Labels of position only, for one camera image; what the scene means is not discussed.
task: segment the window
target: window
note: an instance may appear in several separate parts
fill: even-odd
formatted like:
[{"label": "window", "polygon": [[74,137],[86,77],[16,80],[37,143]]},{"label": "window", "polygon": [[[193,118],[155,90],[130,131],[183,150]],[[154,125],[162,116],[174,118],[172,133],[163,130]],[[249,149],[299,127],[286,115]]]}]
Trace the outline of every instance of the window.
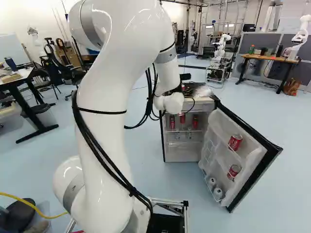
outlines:
[{"label": "window", "polygon": [[232,24],[229,24],[229,27],[231,28],[231,27],[234,27],[234,23],[232,23]]}]

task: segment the yellow cable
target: yellow cable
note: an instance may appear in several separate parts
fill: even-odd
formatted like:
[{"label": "yellow cable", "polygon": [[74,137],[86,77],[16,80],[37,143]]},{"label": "yellow cable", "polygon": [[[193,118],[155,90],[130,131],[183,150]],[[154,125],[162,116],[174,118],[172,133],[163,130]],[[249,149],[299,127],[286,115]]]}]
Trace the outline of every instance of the yellow cable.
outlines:
[{"label": "yellow cable", "polygon": [[18,197],[14,196],[14,195],[11,195],[11,194],[2,193],[2,192],[0,192],[0,195],[1,196],[6,196],[6,197],[9,197],[9,198],[13,198],[13,199],[16,199],[16,200],[18,200],[20,202],[23,202],[24,204],[26,204],[26,205],[30,206],[31,208],[33,208],[41,217],[46,218],[46,219],[53,219],[53,218],[57,218],[57,217],[60,217],[60,216],[68,214],[68,212],[64,212],[64,213],[62,213],[60,215],[56,215],[56,216],[51,216],[51,217],[50,216],[45,216],[35,205],[31,204],[30,202],[28,202],[28,201],[26,201],[24,199],[18,198]]}]

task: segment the computer monitor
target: computer monitor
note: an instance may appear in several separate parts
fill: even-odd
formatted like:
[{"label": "computer monitor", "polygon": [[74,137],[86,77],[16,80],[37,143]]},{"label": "computer monitor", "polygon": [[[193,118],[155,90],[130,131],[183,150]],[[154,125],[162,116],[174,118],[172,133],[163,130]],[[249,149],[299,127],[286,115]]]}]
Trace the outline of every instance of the computer monitor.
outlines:
[{"label": "computer monitor", "polygon": [[254,24],[244,24],[243,26],[243,32],[254,32],[255,29],[256,28]]}]

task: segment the brown bag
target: brown bag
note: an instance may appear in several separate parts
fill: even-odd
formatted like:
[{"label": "brown bag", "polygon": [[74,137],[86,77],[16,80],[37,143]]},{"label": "brown bag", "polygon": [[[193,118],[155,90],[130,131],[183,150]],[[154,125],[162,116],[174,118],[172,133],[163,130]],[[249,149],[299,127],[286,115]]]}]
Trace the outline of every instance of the brown bag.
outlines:
[{"label": "brown bag", "polygon": [[286,85],[284,86],[284,93],[289,96],[296,96],[297,90],[299,86],[301,85],[301,81],[296,81],[294,78],[292,78],[290,81],[286,82]]}]

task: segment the black chair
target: black chair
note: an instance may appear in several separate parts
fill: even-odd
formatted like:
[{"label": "black chair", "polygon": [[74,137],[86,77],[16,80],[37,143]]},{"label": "black chair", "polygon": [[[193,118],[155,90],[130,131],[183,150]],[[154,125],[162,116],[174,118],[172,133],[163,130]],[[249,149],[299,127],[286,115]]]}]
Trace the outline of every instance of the black chair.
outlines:
[{"label": "black chair", "polygon": [[[47,54],[47,59],[41,63],[48,66],[47,68],[50,70],[52,76],[61,76],[66,81],[71,80],[71,83],[78,88],[78,84],[85,76],[86,72],[78,70],[81,67],[74,67],[73,65],[65,66],[61,64],[55,57],[53,48],[50,44],[45,45],[44,51]],[[71,94],[65,96],[65,100],[68,100],[70,96]]]},{"label": "black chair", "polygon": [[32,72],[30,73],[30,75],[28,76],[28,78],[34,78],[34,77],[41,77],[42,79],[46,79],[47,77],[49,77],[50,80],[48,81],[44,81],[43,83],[36,83],[34,86],[37,90],[39,89],[44,89],[47,87],[51,87],[54,91],[54,94],[56,96],[56,98],[58,99],[56,90],[58,90],[58,92],[61,94],[61,91],[58,89],[58,85],[59,85],[59,81],[55,79],[54,76],[50,75],[48,71],[46,71],[44,68],[39,68],[39,69],[33,69]]}]

